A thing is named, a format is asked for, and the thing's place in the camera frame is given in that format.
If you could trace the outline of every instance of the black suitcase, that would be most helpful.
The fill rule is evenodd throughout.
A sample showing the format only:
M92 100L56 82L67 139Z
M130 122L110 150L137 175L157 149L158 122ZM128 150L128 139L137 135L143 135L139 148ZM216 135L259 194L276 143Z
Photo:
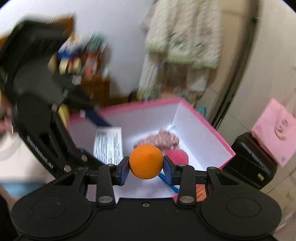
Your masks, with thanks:
M231 148L236 155L223 168L224 171L257 189L263 188L273 179L277 164L250 132L238 136Z

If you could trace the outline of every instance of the hand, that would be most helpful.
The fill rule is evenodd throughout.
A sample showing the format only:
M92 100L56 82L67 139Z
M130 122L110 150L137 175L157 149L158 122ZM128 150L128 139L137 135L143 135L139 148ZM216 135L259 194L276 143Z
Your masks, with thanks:
M0 112L2 112L0 115L4 119L0 118L0 134L4 134L7 131L12 130L12 124L11 124L11 113L12 113L12 107L9 101L6 99L6 97L0 93Z

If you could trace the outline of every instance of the orange ball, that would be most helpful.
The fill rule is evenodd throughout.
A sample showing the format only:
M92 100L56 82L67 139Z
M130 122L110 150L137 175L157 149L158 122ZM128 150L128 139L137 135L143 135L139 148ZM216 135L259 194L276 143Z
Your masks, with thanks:
M163 155L153 145L136 147L129 158L131 172L140 179L156 177L163 168Z

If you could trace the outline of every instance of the red sponge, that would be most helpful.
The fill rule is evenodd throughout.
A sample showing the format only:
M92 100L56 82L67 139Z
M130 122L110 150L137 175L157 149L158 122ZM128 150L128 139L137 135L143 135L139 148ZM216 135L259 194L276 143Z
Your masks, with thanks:
M189 163L189 157L187 153L183 150L166 150L165 156L168 156L175 165Z

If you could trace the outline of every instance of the wall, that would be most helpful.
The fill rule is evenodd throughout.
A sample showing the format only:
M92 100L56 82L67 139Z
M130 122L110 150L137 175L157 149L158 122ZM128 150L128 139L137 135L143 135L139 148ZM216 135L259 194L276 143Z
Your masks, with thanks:
M296 13L282 0L261 1L260 23L249 64L218 132L231 145L249 131L269 99L281 102L296 86ZM295 98L288 106L292 110ZM281 206L296 200L296 156L262 189Z
M75 13L78 33L103 32L111 49L111 96L137 88L144 60L145 34L140 24L153 0L10 0L0 9L0 35L10 32L24 16Z
M223 45L221 49L220 65L217 70L212 71L209 77L209 85L203 97L196 103L196 107L206 106L208 116L226 84L231 67L237 60L236 56L240 50L244 38L245 26L250 7L250 0L219 0L221 8L221 24L223 28Z

